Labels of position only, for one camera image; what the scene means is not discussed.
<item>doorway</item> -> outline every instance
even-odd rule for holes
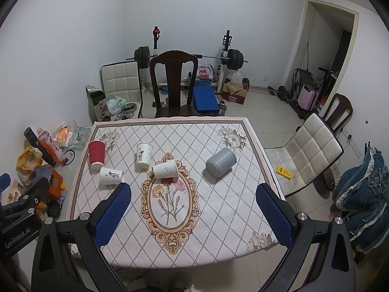
[[[296,71],[310,79],[309,87],[317,92],[317,112],[336,92],[354,45],[358,14],[343,7],[307,0],[300,36],[295,46],[289,73],[284,84],[298,98],[302,85],[296,89]],[[299,114],[299,106],[291,106]]]

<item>door frame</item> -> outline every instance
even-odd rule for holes
[[[330,93],[330,95],[329,95],[329,97],[328,97],[328,99],[326,101],[326,104],[324,104],[323,108],[321,109],[321,111],[319,113],[320,116],[323,116],[325,111],[328,109],[328,106],[329,106],[329,103],[332,100],[332,97],[334,96],[334,94],[338,90],[339,85],[340,85],[340,83],[341,83],[341,81],[343,79],[344,73],[345,73],[345,71],[347,69],[347,65],[349,64],[351,53],[353,52],[353,47],[354,47],[355,38],[356,38],[356,35],[357,35],[357,30],[358,30],[359,13],[356,12],[356,11],[353,11],[353,10],[351,10],[349,8],[345,8],[344,6],[341,6],[341,5],[338,5],[338,4],[334,4],[334,3],[330,3],[330,2],[326,2],[326,1],[322,1],[322,0],[305,0],[303,18],[302,18],[302,21],[301,21],[299,33],[298,33],[297,40],[296,40],[296,44],[294,46],[292,58],[291,58],[291,60],[289,62],[289,66],[288,66],[287,72],[286,72],[285,77],[283,79],[283,85],[286,84],[287,78],[288,78],[288,76],[290,74],[290,71],[292,70],[292,65],[293,65],[294,59],[296,57],[297,49],[298,49],[298,46],[299,46],[300,40],[301,40],[301,34],[303,32],[303,28],[304,28],[304,25],[305,25],[305,17],[307,15],[308,3],[310,3],[310,2],[332,6],[334,8],[341,9],[343,11],[349,12],[349,13],[354,15],[354,25],[353,25],[353,31],[351,33],[351,40],[350,40],[350,44],[349,44],[349,49],[347,50],[347,54],[346,54],[346,57],[344,59],[342,69],[340,70],[338,79],[336,80],[335,85],[334,85],[334,87],[331,90],[331,93]]]

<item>white tufted chair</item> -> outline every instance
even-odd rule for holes
[[[143,98],[138,62],[124,61],[121,63],[106,64],[101,67],[100,77],[106,99],[110,100],[115,98],[115,96],[120,96],[127,103],[135,103],[138,113],[135,112],[133,118],[140,118]]]
[[[290,141],[280,148],[265,149],[274,171],[281,166],[292,172],[292,179],[276,174],[284,195],[291,196],[308,186],[343,154],[333,130],[312,114]]]

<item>tablecloth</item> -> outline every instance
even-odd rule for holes
[[[267,182],[280,198],[274,172],[246,118],[189,117],[95,123],[90,140],[116,131],[117,141],[105,166],[124,171],[132,200],[107,246],[112,266],[189,267],[269,249],[277,240],[255,201],[258,184]],[[151,143],[152,166],[175,159],[177,180],[152,181],[149,170],[136,166],[136,145]],[[237,164],[215,179],[206,160],[230,148]],[[100,185],[85,148],[69,194],[69,219],[92,212],[115,185]],[[77,247],[72,246],[77,255]]]

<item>yellow bag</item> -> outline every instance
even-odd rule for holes
[[[31,184],[32,172],[42,163],[42,153],[32,146],[28,146],[16,161],[16,173],[23,185]]]

